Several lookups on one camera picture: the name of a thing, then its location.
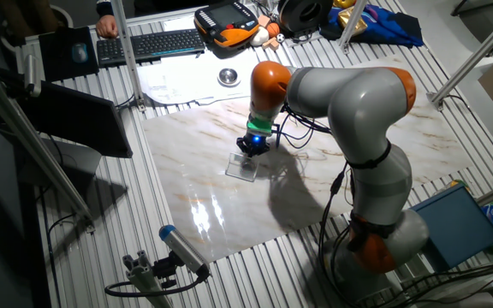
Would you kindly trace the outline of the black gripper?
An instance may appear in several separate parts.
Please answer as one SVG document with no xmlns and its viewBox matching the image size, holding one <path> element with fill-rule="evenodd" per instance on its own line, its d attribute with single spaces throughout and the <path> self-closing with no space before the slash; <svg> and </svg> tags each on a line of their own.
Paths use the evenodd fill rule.
<svg viewBox="0 0 493 308">
<path fill-rule="evenodd" d="M 255 158 L 270 150 L 265 136 L 246 133 L 243 137 L 236 140 L 237 146 L 241 150 L 241 155 L 245 158 Z"/>
</svg>

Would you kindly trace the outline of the person's bare hand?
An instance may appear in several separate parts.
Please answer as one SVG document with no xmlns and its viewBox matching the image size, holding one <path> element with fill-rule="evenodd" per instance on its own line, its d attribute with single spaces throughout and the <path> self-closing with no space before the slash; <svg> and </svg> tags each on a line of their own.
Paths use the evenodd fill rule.
<svg viewBox="0 0 493 308">
<path fill-rule="evenodd" d="M 104 15 L 96 23 L 96 33 L 103 39 L 115 39 L 118 36 L 116 19 L 113 15 Z"/>
</svg>

